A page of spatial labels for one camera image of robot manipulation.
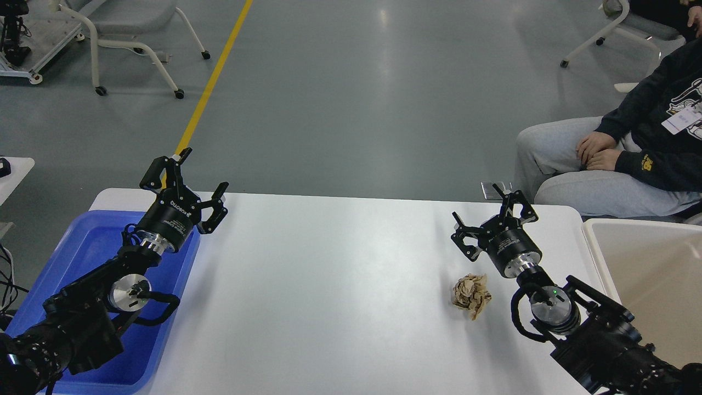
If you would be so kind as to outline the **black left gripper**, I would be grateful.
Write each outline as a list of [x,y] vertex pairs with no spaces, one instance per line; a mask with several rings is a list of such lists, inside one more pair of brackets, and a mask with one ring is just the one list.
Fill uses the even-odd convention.
[[[195,225],[200,234],[211,234],[228,214],[224,198],[228,182],[221,182],[206,201],[201,201],[191,190],[163,190],[185,188],[180,167],[191,151],[191,147],[186,147],[178,154],[153,159],[139,183],[141,189],[154,193],[162,191],[137,223],[137,236],[145,239],[158,235],[168,242],[166,249],[173,253],[183,247]],[[210,208],[210,217],[201,221],[201,210]]]

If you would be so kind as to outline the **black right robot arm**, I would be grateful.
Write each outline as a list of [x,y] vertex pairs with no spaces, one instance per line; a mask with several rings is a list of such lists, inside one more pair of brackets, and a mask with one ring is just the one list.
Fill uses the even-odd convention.
[[501,196],[499,213],[479,227],[458,213],[451,240],[472,262],[489,255],[499,274],[517,281],[511,321],[517,332],[554,345],[551,357],[589,393],[699,394],[700,363],[684,368],[661,360],[652,343],[632,325],[634,315],[620,303],[570,275],[557,285],[540,265],[542,252],[523,229],[537,213],[521,190]]

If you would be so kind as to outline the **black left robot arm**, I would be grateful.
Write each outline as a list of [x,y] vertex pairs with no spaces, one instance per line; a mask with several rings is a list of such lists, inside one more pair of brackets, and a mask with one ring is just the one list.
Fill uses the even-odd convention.
[[211,234],[228,214],[228,182],[210,200],[183,182],[190,153],[187,147],[153,160],[139,186],[155,193],[155,202],[125,226],[115,257],[46,298],[42,321],[15,337],[2,334],[3,394],[51,394],[65,370],[98,369],[123,352],[121,336],[131,325],[160,325],[176,311],[179,297],[151,289],[145,273],[164,253],[178,252],[194,228]]

